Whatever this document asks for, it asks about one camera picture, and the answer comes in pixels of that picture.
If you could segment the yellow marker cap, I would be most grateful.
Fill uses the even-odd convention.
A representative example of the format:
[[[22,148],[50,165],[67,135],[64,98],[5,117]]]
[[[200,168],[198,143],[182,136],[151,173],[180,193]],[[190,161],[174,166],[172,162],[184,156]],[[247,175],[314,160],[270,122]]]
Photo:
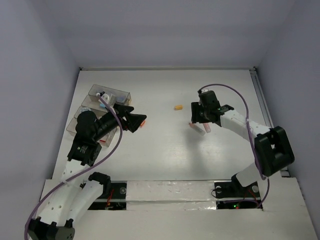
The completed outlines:
[[[183,106],[182,106],[182,105],[176,105],[176,106],[174,107],[174,110],[175,110],[175,111],[182,110],[182,109],[183,109]]]

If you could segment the clear bead cup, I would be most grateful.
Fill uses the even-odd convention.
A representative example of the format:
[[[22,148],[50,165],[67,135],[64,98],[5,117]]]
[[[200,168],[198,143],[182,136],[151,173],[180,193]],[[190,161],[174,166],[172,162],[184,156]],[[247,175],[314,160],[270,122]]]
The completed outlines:
[[[104,95],[105,94],[105,91],[103,90],[103,89],[98,89],[97,91],[96,91],[96,95],[99,95],[99,96],[102,96],[102,95]]]
[[[116,101],[117,101],[118,103],[123,104],[123,103],[126,101],[126,99],[127,99],[127,97],[126,97],[125,95],[122,95],[122,96],[118,96],[118,97],[116,98]]]

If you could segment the clear grey highlighter marker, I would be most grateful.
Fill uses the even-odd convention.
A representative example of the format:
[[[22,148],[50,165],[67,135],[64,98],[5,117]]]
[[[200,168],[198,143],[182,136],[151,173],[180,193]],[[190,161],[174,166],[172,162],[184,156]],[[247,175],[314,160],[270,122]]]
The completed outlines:
[[[194,123],[189,122],[188,125],[190,126],[191,129],[193,129],[194,131],[196,131],[198,134],[200,134],[201,136],[204,136],[206,134],[206,132],[200,128],[199,126],[197,126]]]

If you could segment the orange highlighter marker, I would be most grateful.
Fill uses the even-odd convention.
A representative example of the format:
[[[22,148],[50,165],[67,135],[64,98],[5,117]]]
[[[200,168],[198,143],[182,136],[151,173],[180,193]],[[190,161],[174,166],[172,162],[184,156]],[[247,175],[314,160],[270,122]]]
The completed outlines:
[[[204,127],[206,133],[210,133],[211,132],[211,127],[210,127],[210,125],[208,123],[204,123],[203,127]]]

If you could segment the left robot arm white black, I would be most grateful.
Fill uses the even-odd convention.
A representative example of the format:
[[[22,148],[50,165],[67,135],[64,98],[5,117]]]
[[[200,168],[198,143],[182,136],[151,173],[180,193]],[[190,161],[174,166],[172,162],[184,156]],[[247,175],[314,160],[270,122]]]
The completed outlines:
[[[24,239],[74,239],[76,222],[98,197],[110,195],[110,176],[92,172],[107,160],[104,157],[96,162],[102,149],[99,141],[116,128],[121,133],[134,133],[147,116],[133,114],[134,107],[121,104],[107,105],[106,109],[102,117],[89,108],[78,115],[76,134],[60,182],[32,210],[24,227]]]

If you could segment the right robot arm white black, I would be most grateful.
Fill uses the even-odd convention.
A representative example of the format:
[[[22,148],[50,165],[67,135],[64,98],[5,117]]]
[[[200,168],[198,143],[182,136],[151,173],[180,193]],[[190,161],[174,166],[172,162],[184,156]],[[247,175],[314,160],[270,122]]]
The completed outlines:
[[[230,105],[220,105],[212,90],[200,90],[198,96],[199,101],[191,103],[193,124],[213,123],[250,143],[254,162],[232,177],[230,190],[235,196],[242,196],[252,183],[272,176],[295,161],[287,133],[282,127],[261,125]]]

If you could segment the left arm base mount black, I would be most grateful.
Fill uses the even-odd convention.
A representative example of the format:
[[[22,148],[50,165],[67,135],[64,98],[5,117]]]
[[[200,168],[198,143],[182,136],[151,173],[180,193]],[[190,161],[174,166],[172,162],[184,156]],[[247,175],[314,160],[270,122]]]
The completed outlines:
[[[108,194],[98,197],[88,208],[88,210],[99,211],[122,211],[127,209],[127,182],[112,182]]]

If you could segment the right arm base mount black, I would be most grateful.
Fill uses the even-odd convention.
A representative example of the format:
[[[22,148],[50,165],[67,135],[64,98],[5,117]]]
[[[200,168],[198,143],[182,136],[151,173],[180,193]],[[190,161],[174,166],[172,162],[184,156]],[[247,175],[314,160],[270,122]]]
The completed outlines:
[[[258,182],[242,186],[235,176],[217,181],[211,190],[218,210],[263,209]]]

